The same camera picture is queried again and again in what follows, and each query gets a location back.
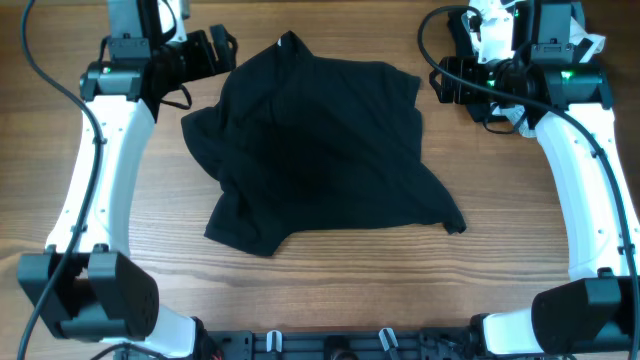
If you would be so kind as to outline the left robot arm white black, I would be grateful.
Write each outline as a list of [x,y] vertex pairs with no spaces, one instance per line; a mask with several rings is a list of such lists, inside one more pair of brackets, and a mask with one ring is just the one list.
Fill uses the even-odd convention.
[[102,41],[75,97],[83,130],[63,210],[43,251],[18,263],[31,321],[53,337],[155,359],[223,357],[203,323],[163,306],[155,280],[131,260],[129,217],[166,95],[232,70],[236,47],[221,25]]

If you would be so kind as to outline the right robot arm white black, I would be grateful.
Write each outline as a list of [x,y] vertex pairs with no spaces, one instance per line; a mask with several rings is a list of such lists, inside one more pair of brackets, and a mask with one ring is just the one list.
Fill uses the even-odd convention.
[[567,230],[569,282],[530,306],[474,319],[476,356],[639,354],[639,222],[614,141],[606,75],[594,62],[433,63],[443,103],[521,105],[550,164]]

